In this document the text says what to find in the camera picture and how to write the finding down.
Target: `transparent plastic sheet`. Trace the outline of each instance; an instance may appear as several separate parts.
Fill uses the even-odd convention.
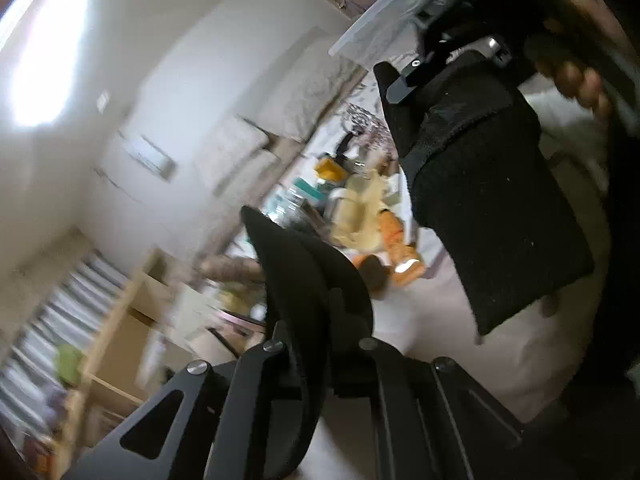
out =
[[[416,38],[410,22],[428,1],[376,1],[329,49],[329,54],[348,57],[371,70],[397,50],[398,42],[402,43],[403,52],[414,50]]]

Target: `pillow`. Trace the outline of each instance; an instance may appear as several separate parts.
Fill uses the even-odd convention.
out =
[[[264,132],[242,118],[223,119],[206,137],[194,160],[200,179],[219,196],[236,169],[268,142]]]
[[[316,40],[302,53],[258,114],[263,130],[298,141],[307,140],[322,112],[358,69],[342,56],[329,56],[337,38]]]

